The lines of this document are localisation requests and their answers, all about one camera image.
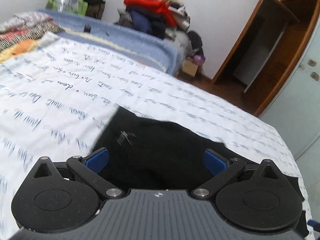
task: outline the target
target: blue mattress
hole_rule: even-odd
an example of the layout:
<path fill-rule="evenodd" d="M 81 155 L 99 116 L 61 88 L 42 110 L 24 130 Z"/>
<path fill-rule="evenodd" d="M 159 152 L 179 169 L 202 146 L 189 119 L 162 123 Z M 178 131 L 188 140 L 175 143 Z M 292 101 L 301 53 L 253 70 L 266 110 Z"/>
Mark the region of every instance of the blue mattress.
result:
<path fill-rule="evenodd" d="M 89 24 L 91 26 L 90 34 L 111 41 L 125 50 L 69 33 L 59 33 L 58 35 L 61 37 L 115 50 L 170 75 L 174 75 L 179 69 L 181 57 L 179 50 L 159 38 L 90 17 L 59 13 L 56 10 L 42 9 L 40 11 L 52 15 L 55 23 L 75 31 L 82 32 L 85 24 Z"/>

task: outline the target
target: pile of clothes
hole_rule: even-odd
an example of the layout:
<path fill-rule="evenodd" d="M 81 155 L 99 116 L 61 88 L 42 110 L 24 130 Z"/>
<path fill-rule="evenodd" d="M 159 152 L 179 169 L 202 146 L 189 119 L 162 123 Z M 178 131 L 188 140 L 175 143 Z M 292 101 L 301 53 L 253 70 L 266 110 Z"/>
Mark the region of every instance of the pile of clothes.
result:
<path fill-rule="evenodd" d="M 33 50 L 46 32 L 64 31 L 51 20 L 42 12 L 24 12 L 0 23 L 0 62 Z"/>
<path fill-rule="evenodd" d="M 119 8 L 118 25 L 147 33 L 172 42 L 182 55 L 195 59 L 196 64 L 205 61 L 201 37 L 188 32 L 190 16 L 180 0 L 124 0 L 126 9 Z"/>

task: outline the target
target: crosshair logo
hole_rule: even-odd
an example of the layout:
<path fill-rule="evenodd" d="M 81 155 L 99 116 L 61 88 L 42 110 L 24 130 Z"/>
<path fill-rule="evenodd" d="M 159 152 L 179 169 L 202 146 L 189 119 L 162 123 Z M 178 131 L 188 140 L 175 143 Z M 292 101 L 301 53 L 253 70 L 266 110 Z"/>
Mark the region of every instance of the crosshair logo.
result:
<path fill-rule="evenodd" d="M 156 196 L 157 198 L 161 198 L 162 196 L 164 196 L 164 194 L 162 194 L 161 192 L 157 192 L 153 195 Z"/>

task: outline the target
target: red garment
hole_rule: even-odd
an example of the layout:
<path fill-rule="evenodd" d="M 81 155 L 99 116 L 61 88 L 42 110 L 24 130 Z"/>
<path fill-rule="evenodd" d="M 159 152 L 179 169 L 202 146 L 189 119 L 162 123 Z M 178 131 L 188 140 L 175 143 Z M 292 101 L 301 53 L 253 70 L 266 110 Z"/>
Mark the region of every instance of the red garment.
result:
<path fill-rule="evenodd" d="M 153 13 L 161 14 L 169 27 L 173 28 L 177 26 L 177 22 L 173 18 L 171 12 L 169 11 L 169 5 L 165 1 L 159 0 L 124 0 L 124 4 L 127 7 L 139 6 L 143 7 Z"/>

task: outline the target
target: triangular cutout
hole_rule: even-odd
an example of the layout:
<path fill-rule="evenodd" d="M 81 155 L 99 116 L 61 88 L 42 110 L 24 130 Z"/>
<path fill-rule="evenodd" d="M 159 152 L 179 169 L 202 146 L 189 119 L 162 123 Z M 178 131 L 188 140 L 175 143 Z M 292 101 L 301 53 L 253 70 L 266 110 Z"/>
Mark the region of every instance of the triangular cutout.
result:
<path fill-rule="evenodd" d="M 274 170 L 271 166 L 265 166 L 264 171 L 261 175 L 262 178 L 269 178 L 269 179 L 279 179 L 279 177 L 276 175 Z"/>
<path fill-rule="evenodd" d="M 51 176 L 51 172 L 48 168 L 48 165 L 46 163 L 42 163 L 37 170 L 36 174 L 34 175 L 34 178 L 41 178 L 41 177 L 48 177 Z"/>

